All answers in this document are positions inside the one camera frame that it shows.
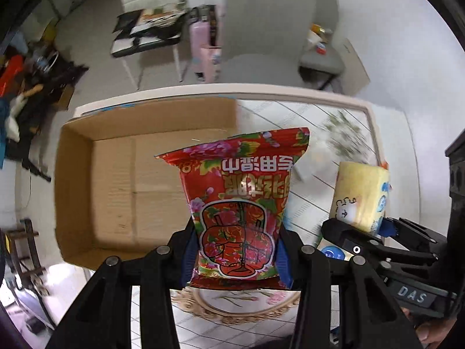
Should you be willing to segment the person's right hand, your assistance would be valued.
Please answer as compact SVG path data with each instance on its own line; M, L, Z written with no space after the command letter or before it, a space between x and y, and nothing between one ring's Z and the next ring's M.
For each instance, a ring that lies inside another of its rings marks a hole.
M457 318L432 320L420 324L415 332L424 348L436 349L453 328Z

